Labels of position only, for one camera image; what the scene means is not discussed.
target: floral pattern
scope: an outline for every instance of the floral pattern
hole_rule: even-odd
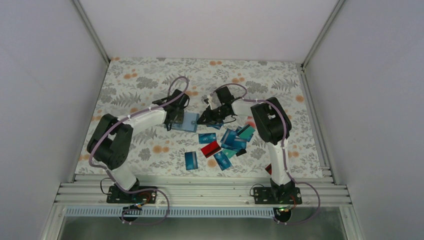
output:
[[[90,167],[87,143],[104,114],[128,115],[152,105],[152,101],[166,97],[169,84],[178,76],[190,79],[187,95],[188,112],[201,114],[206,108],[203,99],[222,84],[239,83],[248,89],[247,98],[276,97],[292,123],[288,146],[288,163],[294,177],[322,178],[317,147],[314,142],[305,99],[295,63],[275,61],[240,61],[175,59],[148,57],[115,57],[106,73],[98,102],[91,119],[77,174],[104,174]],[[184,81],[174,88],[182,89]],[[234,96],[243,90],[230,86]],[[219,104],[214,95],[212,101]],[[247,144],[247,153],[230,159],[232,167],[221,171],[213,156],[208,159],[200,149],[198,133],[216,133],[220,140],[227,128],[236,129],[254,121],[251,116],[236,116],[236,121],[225,124],[220,130],[199,125],[197,133],[171,130],[163,124],[146,129],[133,136],[127,162],[135,174],[156,176],[200,177],[269,177],[265,167],[270,164],[268,149],[255,132]],[[198,169],[186,170],[185,152],[197,152]]]

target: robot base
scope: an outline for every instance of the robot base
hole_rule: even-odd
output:
[[[288,194],[282,201],[277,201],[271,191],[270,187],[254,187],[254,204],[261,205],[276,205],[276,204],[290,204],[294,205],[293,199],[290,196],[293,196],[296,204],[302,204],[302,195],[301,190],[298,187],[295,187],[293,192]]]
[[[137,191],[141,189],[157,189],[155,186],[138,186],[137,189],[131,189]],[[127,194],[122,192],[117,186],[113,185],[109,187],[107,193],[106,202],[108,204],[138,204],[148,200],[146,204],[156,203],[157,192],[153,190],[143,191],[136,194]]]

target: cable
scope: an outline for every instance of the cable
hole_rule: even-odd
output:
[[[105,179],[111,179],[111,178],[110,178],[110,177],[105,177],[105,178],[103,178],[102,180],[100,180],[100,189],[101,189],[101,192],[102,192],[104,195],[109,195],[108,193],[105,193],[105,192],[103,191],[102,182],[103,182],[103,180],[105,180]]]
[[[253,194],[251,194],[251,192],[252,192],[253,187],[254,187],[254,186],[257,186],[257,185],[260,185],[260,186],[262,186],[263,188],[265,188],[265,186],[264,186],[264,185],[259,184],[259,183],[256,183],[256,184],[255,184],[255,185],[253,185],[253,186],[250,188],[250,190],[249,190],[249,195],[250,195],[251,197],[254,197],[254,195],[253,195]]]
[[[293,199],[293,208],[291,209],[291,210],[293,210],[293,209],[295,209],[295,208],[296,208],[296,206],[297,206],[298,204],[296,203],[296,198],[295,198],[294,196],[290,195],[290,198],[291,198],[291,199]]]
[[[232,120],[232,121],[226,121],[226,122],[223,122],[222,124],[230,124],[230,123],[234,123],[235,121],[237,121],[237,118],[233,117],[233,115],[231,115],[231,117],[234,120]]]
[[[295,184],[297,184],[297,185],[299,185],[299,184],[305,184],[305,185],[308,185],[314,192],[315,192],[315,194],[316,194],[316,197],[318,198],[318,207],[316,208],[316,211],[309,217],[309,218],[307,218],[307,219],[305,219],[305,220],[302,220],[302,221],[298,221],[298,222],[293,222],[293,223],[287,223],[287,222],[285,222],[284,223],[284,225],[299,225],[299,224],[303,224],[303,223],[306,223],[306,222],[309,222],[310,220],[312,220],[313,218],[315,218],[316,216],[317,216],[317,214],[320,212],[320,207],[321,207],[321,198],[320,198],[320,194],[318,193],[318,191],[317,191],[317,189],[314,187],[314,186],[312,186],[310,183],[308,183],[308,182],[305,182],[305,181],[296,181],[294,178],[293,178],[293,176],[290,174],[290,171],[289,171],[289,169],[288,169],[288,167],[287,167],[287,159],[286,159],[286,150],[285,150],[285,148],[284,148],[284,140],[286,139],[286,135],[287,135],[287,132],[286,132],[286,121],[284,121],[284,117],[283,117],[283,114],[281,113],[281,111],[272,103],[272,102],[270,102],[270,101],[267,101],[267,100],[258,100],[258,99],[255,99],[255,100],[251,100],[251,99],[245,99],[244,97],[247,95],[247,93],[248,93],[248,90],[247,90],[247,88],[246,87],[244,87],[243,85],[240,85],[240,84],[237,84],[237,83],[227,83],[227,84],[224,84],[224,85],[222,85],[222,86],[220,86],[220,87],[218,87],[217,89],[215,89],[210,95],[212,96],[212,94],[213,93],[215,93],[218,89],[220,89],[220,88],[222,88],[222,87],[225,87],[225,86],[228,86],[228,85],[236,85],[236,86],[239,86],[239,87],[241,87],[241,88],[243,88],[244,89],[244,94],[241,96],[241,99],[243,100],[243,101],[245,101],[245,102],[248,102],[248,103],[266,103],[266,104],[268,104],[268,105],[270,105],[274,110],[275,110],[275,112],[278,114],[278,116],[279,116],[279,118],[281,119],[281,122],[282,122],[282,126],[283,126],[283,129],[284,129],[284,134],[283,134],[283,136],[282,136],[282,139],[281,139],[281,148],[282,148],[282,157],[283,157],[283,163],[284,163],[284,170],[285,170],[285,172],[287,173],[287,176],[290,178],[290,180],[292,180]],[[273,218],[274,219],[274,221],[276,221],[278,224],[280,224],[280,221],[278,221],[275,217]]]
[[[146,191],[157,191],[157,192],[159,192],[159,193],[161,193],[164,197],[165,197],[165,199],[166,199],[166,205],[167,205],[167,209],[166,209],[166,213],[165,213],[165,216],[163,216],[163,218],[161,219],[161,220],[159,220],[159,221],[157,221],[157,222],[153,222],[153,223],[134,223],[135,225],[144,225],[144,226],[150,226],[150,225],[157,225],[157,224],[160,224],[161,222],[163,222],[167,217],[168,217],[168,215],[169,215],[169,213],[170,213],[170,200],[168,199],[168,196],[163,192],[163,191],[161,191],[161,190],[159,190],[159,189],[156,189],[156,188],[145,188],[145,189],[140,189],[140,190],[136,190],[136,191],[128,191],[128,190],[125,190],[117,181],[116,181],[116,179],[114,178],[114,176],[110,173],[110,170],[108,169],[108,167],[106,167],[106,166],[103,166],[103,165],[101,165],[101,164],[94,164],[93,163],[93,156],[94,156],[94,153],[97,151],[97,149],[99,148],[99,146],[100,146],[100,144],[108,137],[108,135],[117,127],[117,126],[119,126],[121,123],[123,123],[123,122],[125,122],[126,120],[128,120],[129,118],[133,118],[133,117],[135,117],[135,116],[138,116],[138,115],[140,115],[140,114],[142,114],[142,113],[145,113],[145,112],[147,112],[147,111],[151,111],[151,110],[156,110],[156,109],[159,109],[159,108],[163,108],[163,107],[165,107],[165,106],[167,106],[167,105],[169,105],[169,104],[171,104],[171,103],[173,103],[173,102],[175,102],[177,99],[179,99],[181,96],[183,96],[183,94],[187,91],[187,89],[189,88],[189,82],[190,82],[190,80],[187,78],[187,77],[185,77],[185,76],[179,76],[179,77],[177,77],[177,78],[175,78],[172,82],[171,82],[171,84],[170,84],[170,86],[169,86],[169,89],[168,89],[168,93],[171,91],[171,87],[174,85],[174,83],[177,81],[177,80],[179,80],[179,79],[184,79],[185,80],[185,82],[186,82],[186,85],[185,85],[185,88],[184,88],[184,90],[178,95],[178,96],[176,96],[175,98],[173,98],[173,99],[171,99],[170,101],[167,101],[167,102],[165,102],[164,104],[162,104],[162,105],[159,105],[159,106],[154,106],[154,107],[151,107],[151,108],[146,108],[146,109],[143,109],[143,110],[140,110],[140,111],[136,111],[136,112],[134,112],[134,113],[132,113],[132,114],[130,114],[129,116],[126,116],[126,117],[124,117],[123,119],[121,119],[121,120],[119,120],[117,123],[115,123],[114,125],[112,125],[104,134],[103,134],[103,136],[101,136],[101,138],[98,140],[98,142],[96,143],[96,145],[93,147],[93,149],[92,149],[92,151],[91,151],[91,153],[90,153],[90,157],[88,158],[88,164],[91,166],[91,167],[94,167],[94,168],[101,168],[101,169],[103,169],[103,170],[105,170],[106,171],[106,174],[109,176],[109,178],[113,181],[113,183],[122,191],[122,192],[124,192],[124,193],[127,193],[127,194],[138,194],[138,193],[142,193],[142,192],[146,192]],[[122,221],[123,223],[130,223],[129,221],[125,221],[125,220],[123,220]]]

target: red card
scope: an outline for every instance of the red card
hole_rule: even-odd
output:
[[[271,175],[271,174],[273,174],[273,168],[271,167],[271,163],[267,166],[267,167],[265,167],[265,170]]]
[[[221,150],[221,147],[218,145],[217,141],[213,141],[200,150],[206,158],[209,158]]]

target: blue card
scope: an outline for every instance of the blue card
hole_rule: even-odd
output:
[[[210,144],[213,141],[217,140],[216,133],[199,133],[199,143],[200,144]]]
[[[221,148],[228,149],[228,150],[233,150],[233,151],[236,151],[236,152],[238,152],[238,151],[241,150],[241,148],[238,148],[238,147],[235,147],[235,146],[230,146],[230,145],[225,144],[225,143],[221,143]]]
[[[237,149],[246,149],[247,145],[248,145],[247,140],[243,138],[239,138],[239,137],[234,139],[234,141],[232,141],[232,144],[231,144],[231,146]]]
[[[185,169],[186,170],[194,170],[194,169],[199,168],[198,157],[197,157],[195,151],[190,151],[190,152],[184,153],[184,157],[185,157]]]
[[[227,129],[224,133],[224,136],[221,139],[221,143],[226,145],[231,145],[237,137],[237,132],[231,129]]]
[[[184,112],[184,118],[182,124],[172,124],[172,130],[180,130],[195,133],[198,130],[197,121],[199,120],[199,114],[194,112]]]
[[[236,155],[238,152],[237,151],[233,151],[230,149],[223,149],[222,152],[226,155],[227,158],[232,158],[234,155]]]
[[[214,124],[214,125],[206,125],[206,127],[211,127],[211,128],[220,130],[223,125],[224,124],[220,123],[220,124]]]
[[[250,142],[253,138],[253,133],[255,132],[255,129],[247,124],[244,127],[237,127],[237,136],[239,136],[241,139],[246,139],[248,142]]]
[[[230,160],[222,151],[215,153],[213,157],[215,158],[222,171],[232,166]]]

